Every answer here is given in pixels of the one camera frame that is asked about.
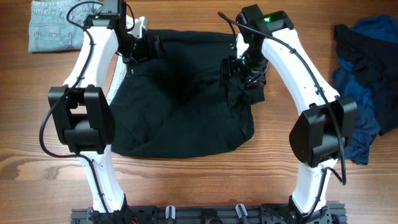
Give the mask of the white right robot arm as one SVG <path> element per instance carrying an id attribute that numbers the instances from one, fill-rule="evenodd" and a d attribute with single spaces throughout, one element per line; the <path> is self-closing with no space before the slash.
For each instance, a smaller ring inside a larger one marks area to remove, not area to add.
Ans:
<path id="1" fill-rule="evenodd" d="M 259 6 L 241 9 L 229 20 L 236 54 L 221 63 L 222 83 L 240 80 L 247 89 L 262 88 L 272 65 L 297 108 L 298 120 L 289 144 L 299 161 L 295 189 L 286 204 L 234 211 L 241 223 L 345 223 L 345 206 L 325 198 L 335 176 L 346 183 L 345 147 L 354 130 L 355 101 L 331 87 L 303 49 L 293 22 L 284 11 L 264 14 Z"/>

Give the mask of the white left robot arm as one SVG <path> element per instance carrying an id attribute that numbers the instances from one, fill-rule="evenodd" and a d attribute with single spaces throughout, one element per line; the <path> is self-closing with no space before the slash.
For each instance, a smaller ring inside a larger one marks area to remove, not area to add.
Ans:
<path id="1" fill-rule="evenodd" d="M 125 193 L 118 183 L 111 155 L 115 121 L 103 93 L 106 74 L 114 54 L 127 65 L 161 57 L 158 36 L 146 34 L 146 22 L 127 15 L 131 7 L 125 1 L 103 1 L 99 13 L 89 15 L 77 27 L 84 33 L 83 47 L 70 76 L 60 87 L 52 87 L 50 109 L 42 121 L 39 143 L 53 118 L 59 141 L 69 148 L 67 158 L 76 158 L 84 168 L 93 205 L 73 210 L 72 223 L 137 223 Z"/>

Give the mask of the black shorts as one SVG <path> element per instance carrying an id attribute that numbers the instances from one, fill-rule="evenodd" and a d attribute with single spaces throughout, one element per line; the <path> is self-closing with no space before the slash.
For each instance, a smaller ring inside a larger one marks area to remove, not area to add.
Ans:
<path id="1" fill-rule="evenodd" d="M 251 107 L 263 88 L 240 78 L 220 80 L 233 36 L 153 30 L 160 58 L 130 65 L 110 104 L 113 152 L 124 156 L 189 158 L 231 152 L 254 135 Z"/>

